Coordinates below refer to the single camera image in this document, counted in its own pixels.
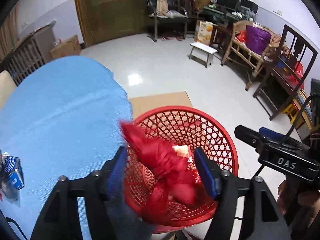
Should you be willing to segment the person right hand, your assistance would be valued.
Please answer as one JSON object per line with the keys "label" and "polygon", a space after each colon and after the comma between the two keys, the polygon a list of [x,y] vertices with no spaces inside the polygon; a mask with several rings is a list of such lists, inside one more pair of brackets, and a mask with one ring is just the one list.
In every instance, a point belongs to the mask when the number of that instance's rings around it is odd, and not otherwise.
{"label": "person right hand", "polygon": [[299,182],[293,179],[285,179],[278,186],[277,203],[283,216],[288,213],[290,207],[297,203],[300,208],[298,211],[306,211],[304,215],[295,215],[297,219],[294,227],[309,228],[319,213],[319,190],[299,191]]}

